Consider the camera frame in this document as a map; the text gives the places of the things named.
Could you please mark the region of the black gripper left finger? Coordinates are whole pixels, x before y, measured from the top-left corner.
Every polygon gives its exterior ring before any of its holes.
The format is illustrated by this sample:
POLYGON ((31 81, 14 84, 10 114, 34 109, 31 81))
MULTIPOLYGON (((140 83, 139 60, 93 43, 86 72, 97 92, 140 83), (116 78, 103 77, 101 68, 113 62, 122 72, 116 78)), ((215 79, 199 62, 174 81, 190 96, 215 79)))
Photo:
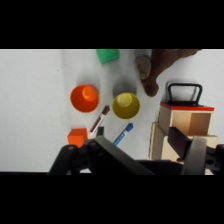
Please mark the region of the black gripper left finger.
POLYGON ((65 145, 59 151, 50 175, 78 175, 89 169, 93 175, 153 175, 103 136, 87 140, 78 148, 65 145))

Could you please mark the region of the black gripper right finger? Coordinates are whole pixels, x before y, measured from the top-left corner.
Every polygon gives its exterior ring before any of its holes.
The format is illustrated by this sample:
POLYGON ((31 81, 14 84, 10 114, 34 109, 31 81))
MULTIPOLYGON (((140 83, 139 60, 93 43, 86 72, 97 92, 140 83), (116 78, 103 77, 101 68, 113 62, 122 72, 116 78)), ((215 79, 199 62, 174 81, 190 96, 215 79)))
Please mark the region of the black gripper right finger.
POLYGON ((169 128, 168 143, 183 162, 183 175, 203 175, 206 169, 224 175, 224 144, 209 147, 205 138, 190 139, 176 127, 169 128))

